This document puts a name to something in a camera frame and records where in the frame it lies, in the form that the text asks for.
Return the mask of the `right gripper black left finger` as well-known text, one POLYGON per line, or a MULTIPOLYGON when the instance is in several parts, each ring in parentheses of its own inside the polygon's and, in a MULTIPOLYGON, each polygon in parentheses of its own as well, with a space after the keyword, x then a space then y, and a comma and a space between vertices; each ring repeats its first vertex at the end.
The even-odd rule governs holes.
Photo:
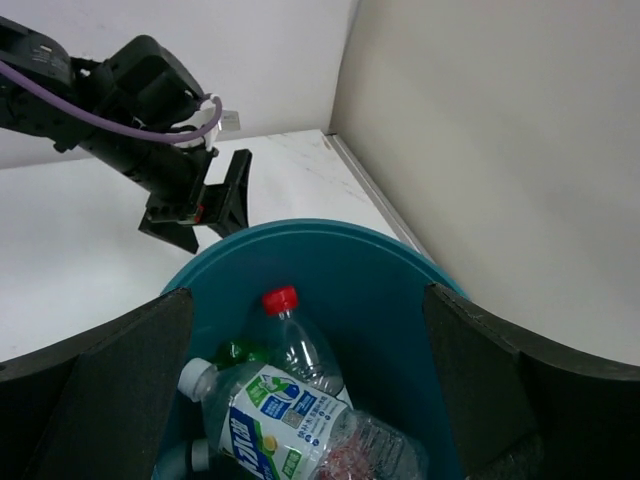
POLYGON ((2 362, 2 478, 151 478, 192 324, 178 288, 2 362))

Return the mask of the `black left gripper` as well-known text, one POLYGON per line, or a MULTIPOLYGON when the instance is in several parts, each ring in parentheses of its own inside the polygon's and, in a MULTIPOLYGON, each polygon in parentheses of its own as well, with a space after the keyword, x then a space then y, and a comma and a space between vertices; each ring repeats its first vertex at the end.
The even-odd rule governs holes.
MULTIPOLYGON (((76 120, 74 142, 148 191, 152 196, 150 217, 154 220, 193 220, 200 216, 199 224, 221 238, 249 226, 248 187, 253 155, 248 149, 234 152, 221 184, 204 189, 206 172, 218 151, 203 140, 191 147, 178 147, 127 137, 76 120)), ((142 217, 138 227, 141 233, 189 253, 198 251, 192 226, 152 222, 150 217, 142 217)))

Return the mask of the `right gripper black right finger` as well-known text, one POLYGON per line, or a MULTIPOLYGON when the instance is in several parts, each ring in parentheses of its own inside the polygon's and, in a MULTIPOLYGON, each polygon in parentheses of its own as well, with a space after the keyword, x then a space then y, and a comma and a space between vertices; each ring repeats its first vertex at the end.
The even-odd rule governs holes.
POLYGON ((504 320, 441 285, 423 313, 466 479, 636 479, 639 369, 504 320))

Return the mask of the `green plastic bottle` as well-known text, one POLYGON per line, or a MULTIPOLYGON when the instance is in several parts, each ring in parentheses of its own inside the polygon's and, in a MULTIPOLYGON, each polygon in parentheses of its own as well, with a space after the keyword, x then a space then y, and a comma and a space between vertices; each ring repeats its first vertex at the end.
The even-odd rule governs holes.
POLYGON ((210 362, 219 369, 226 369, 247 362, 268 363, 269 351, 250 340, 236 339, 223 342, 210 362))

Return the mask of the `red label water bottle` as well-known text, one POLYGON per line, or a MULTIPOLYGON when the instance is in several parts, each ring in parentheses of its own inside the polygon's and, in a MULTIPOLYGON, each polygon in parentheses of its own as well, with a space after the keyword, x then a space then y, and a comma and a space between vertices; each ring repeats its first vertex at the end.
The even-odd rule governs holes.
POLYGON ((299 308, 292 286, 262 296, 264 312, 247 321, 243 336, 266 351, 269 363, 296 379, 351 404, 334 352, 314 322, 299 308))

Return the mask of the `clear white cap bottle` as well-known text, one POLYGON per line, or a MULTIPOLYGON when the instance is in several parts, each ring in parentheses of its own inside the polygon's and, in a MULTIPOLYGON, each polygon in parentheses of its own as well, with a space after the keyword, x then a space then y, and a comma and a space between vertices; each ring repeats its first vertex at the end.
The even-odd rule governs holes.
POLYGON ((200 405, 209 451, 257 479, 424 479, 413 439, 294 379, 248 362, 220 370, 186 363, 179 391, 200 405))

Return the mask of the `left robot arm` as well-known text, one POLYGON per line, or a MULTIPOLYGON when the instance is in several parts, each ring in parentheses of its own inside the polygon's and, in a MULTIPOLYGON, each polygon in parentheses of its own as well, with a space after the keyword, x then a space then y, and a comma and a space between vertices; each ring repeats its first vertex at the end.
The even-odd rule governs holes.
POLYGON ((146 190, 141 232, 190 253, 206 226, 225 238, 248 226, 252 154, 236 151, 224 181, 205 182, 218 155, 221 99, 148 35, 101 62, 1 20, 1 126, 80 148, 146 190))

